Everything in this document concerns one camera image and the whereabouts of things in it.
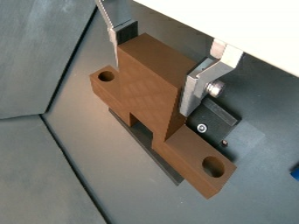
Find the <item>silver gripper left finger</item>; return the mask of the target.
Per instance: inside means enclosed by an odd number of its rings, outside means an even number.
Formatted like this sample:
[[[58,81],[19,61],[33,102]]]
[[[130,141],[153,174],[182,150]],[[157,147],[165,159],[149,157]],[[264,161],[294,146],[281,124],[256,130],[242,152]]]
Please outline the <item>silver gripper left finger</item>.
[[[127,0],[95,0],[95,2],[107,24],[110,41],[118,56],[118,46],[138,36],[138,21],[133,19]]]

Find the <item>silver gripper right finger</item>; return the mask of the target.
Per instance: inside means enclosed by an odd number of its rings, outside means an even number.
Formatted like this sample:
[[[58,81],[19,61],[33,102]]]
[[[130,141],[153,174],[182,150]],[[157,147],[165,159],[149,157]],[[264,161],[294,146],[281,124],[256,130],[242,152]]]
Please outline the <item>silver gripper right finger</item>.
[[[244,51],[214,39],[210,55],[213,58],[205,58],[187,73],[181,99],[181,113],[185,116],[200,107],[206,95],[213,97],[221,95],[225,83],[220,78],[237,68]]]

